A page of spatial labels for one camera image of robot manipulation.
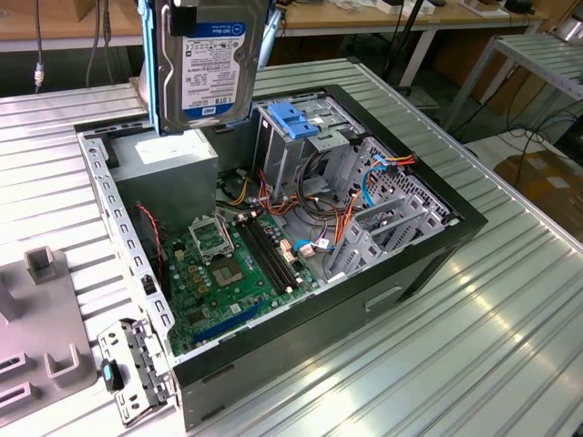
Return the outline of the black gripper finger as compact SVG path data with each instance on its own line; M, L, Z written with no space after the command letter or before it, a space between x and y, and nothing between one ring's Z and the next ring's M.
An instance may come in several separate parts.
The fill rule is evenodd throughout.
M169 1L169 32L172 36L188 36L197 20L197 0Z

